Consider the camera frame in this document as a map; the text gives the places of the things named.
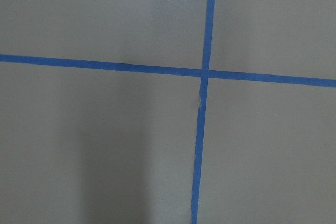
blue painted stripe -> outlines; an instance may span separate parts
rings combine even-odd
[[[191,224],[197,224],[198,202],[200,198],[199,188],[201,185],[203,139],[204,139],[205,114],[206,114],[206,99],[208,93],[214,10],[215,10],[215,0],[207,0],[204,44],[203,44],[202,75],[201,75],[201,84],[199,87],[200,106],[198,109],[198,116],[197,116],[194,176],[193,176],[192,196],[191,196]]]
[[[219,79],[231,79],[231,80],[262,81],[262,82],[299,84],[299,85],[310,85],[321,87],[336,87],[336,80],[332,79],[277,76],[273,74],[261,74],[261,73],[241,73],[241,72],[210,70],[209,77]]]
[[[88,61],[88,60],[70,60],[70,59],[57,59],[57,58],[32,57],[32,56],[0,55],[0,61],[26,63],[34,65],[72,67],[72,68],[89,68],[89,69],[103,69],[103,70],[115,70],[126,72],[172,74],[175,76],[194,76],[194,77],[201,76],[201,70],[199,69],[159,67],[159,66],[135,65],[135,64]]]

blue line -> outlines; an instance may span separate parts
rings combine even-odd
[[[159,67],[159,66],[135,65],[135,64],[88,61],[88,60],[70,60],[70,59],[0,54],[0,61],[34,64],[34,65],[72,67],[72,68],[89,68],[89,69],[116,70],[126,72],[172,74],[175,76],[194,76],[194,77],[201,76],[200,69]]]
[[[231,80],[245,80],[245,81],[262,81],[286,84],[299,84],[321,87],[336,87],[336,80],[308,78],[308,77],[295,77],[295,76],[277,76],[273,74],[261,73],[241,73],[241,72],[228,72],[210,70],[210,78],[231,79]]]
[[[203,156],[203,139],[205,127],[205,112],[206,99],[208,93],[208,80],[211,56],[212,31],[214,22],[215,0],[207,0],[204,44],[203,44],[203,60],[202,60],[202,74],[200,84],[200,106],[197,115],[197,133],[195,143],[195,161],[194,161],[194,176],[191,196],[191,224],[197,224],[198,216],[198,202],[200,198],[201,185],[201,168]]]

gray floor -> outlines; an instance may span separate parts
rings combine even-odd
[[[211,69],[336,79],[334,0],[216,0]],[[0,54],[201,68],[206,0],[0,0]],[[199,78],[0,62],[0,223],[189,223]],[[198,223],[333,224],[336,89],[210,79]]]

